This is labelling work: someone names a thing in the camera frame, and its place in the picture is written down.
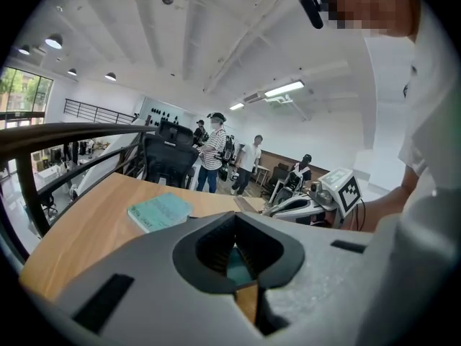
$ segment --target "table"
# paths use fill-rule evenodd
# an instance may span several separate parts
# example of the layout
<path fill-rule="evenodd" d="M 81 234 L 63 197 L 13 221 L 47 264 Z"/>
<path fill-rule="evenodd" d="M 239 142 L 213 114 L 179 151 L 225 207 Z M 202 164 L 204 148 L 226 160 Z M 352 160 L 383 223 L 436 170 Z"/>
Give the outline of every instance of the table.
<path fill-rule="evenodd" d="M 144 232 L 127 215 L 133 204 L 172 192 L 193 204 L 192 216 L 240 211 L 233 196 L 161 186 L 112 174 L 72 205 L 26 261 L 21 284 L 53 301 L 86 268 Z M 245 198 L 262 210 L 261 198 Z"/>
<path fill-rule="evenodd" d="M 264 175 L 263 175 L 263 177 L 262 177 L 261 186 L 264 184 L 264 180 L 266 179 L 267 173 L 269 172 L 269 170 L 268 170 L 266 167 L 263 167 L 262 165 L 258 165 L 258 175 L 256 176 L 256 184 L 258 184 L 259 176 L 260 176 L 263 172 L 264 172 Z"/>
<path fill-rule="evenodd" d="M 41 179 L 43 185 L 47 185 L 48 183 L 54 181 L 56 178 L 59 177 L 59 168 L 58 166 L 53 165 L 52 167 L 38 172 L 37 176 Z"/>
<path fill-rule="evenodd" d="M 280 183 L 283 183 L 283 182 L 285 182 L 285 179 L 279 178 L 277 180 L 277 183 L 275 184 L 274 192 L 272 193 L 271 198 L 269 200 L 269 204 L 272 204 L 274 202 L 275 196 L 277 195 L 277 189 L 279 188 Z"/>

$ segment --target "jeans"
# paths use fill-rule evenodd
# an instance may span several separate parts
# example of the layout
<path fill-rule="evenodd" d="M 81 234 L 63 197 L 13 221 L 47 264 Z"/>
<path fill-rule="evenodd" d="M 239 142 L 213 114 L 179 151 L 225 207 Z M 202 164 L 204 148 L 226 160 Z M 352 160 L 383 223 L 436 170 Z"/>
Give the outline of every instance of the jeans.
<path fill-rule="evenodd" d="M 218 178 L 218 169 L 208 170 L 203 166 L 200 167 L 199 172 L 199 185 L 197 186 L 197 191 L 203 191 L 203 186 L 205 186 L 205 181 L 208 178 L 208 185 L 210 186 L 210 193 L 216 192 L 216 179 Z"/>
<path fill-rule="evenodd" d="M 243 191 L 250 182 L 251 172 L 242 168 L 238 168 L 238 179 L 233 184 L 232 190 L 237 190 L 237 195 L 243 194 Z"/>

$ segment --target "ceiling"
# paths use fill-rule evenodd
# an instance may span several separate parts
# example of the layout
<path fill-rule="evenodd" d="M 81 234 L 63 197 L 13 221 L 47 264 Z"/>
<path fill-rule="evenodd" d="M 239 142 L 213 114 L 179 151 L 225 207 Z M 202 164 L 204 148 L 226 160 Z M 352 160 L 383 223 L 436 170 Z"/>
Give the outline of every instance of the ceiling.
<path fill-rule="evenodd" d="M 52 33 L 63 36 L 62 50 L 44 43 Z M 306 88 L 292 93 L 290 106 L 302 118 L 361 112 L 364 133 L 375 130 L 375 79 L 362 34 L 315 30 L 297 0 L 44 0 L 15 45 L 24 44 L 46 53 L 12 55 L 57 74 L 76 68 L 85 78 L 108 63 L 150 66 L 226 108 L 300 79 Z M 261 114 L 261 105 L 254 110 Z"/>

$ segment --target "striped shirt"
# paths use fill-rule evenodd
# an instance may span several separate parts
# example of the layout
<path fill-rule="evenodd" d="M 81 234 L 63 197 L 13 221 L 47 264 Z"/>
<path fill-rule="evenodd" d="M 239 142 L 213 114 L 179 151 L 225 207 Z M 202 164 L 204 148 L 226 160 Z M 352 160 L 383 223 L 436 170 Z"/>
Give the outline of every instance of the striped shirt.
<path fill-rule="evenodd" d="M 202 154 L 202 165 L 208 170 L 216 170 L 221 168 L 223 163 L 221 160 L 216 159 L 215 156 L 218 156 L 220 152 L 224 151 L 225 147 L 225 130 L 223 127 L 214 130 L 205 146 L 212 146 L 214 150 L 205 151 Z"/>

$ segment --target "book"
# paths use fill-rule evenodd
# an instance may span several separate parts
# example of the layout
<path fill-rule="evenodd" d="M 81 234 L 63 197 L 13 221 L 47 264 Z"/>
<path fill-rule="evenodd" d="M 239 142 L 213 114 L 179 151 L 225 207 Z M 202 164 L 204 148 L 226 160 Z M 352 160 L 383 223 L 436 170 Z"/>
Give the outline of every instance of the book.
<path fill-rule="evenodd" d="M 131 206 L 127 214 L 143 231 L 151 233 L 184 223 L 193 210 L 192 204 L 173 193 L 166 193 Z"/>

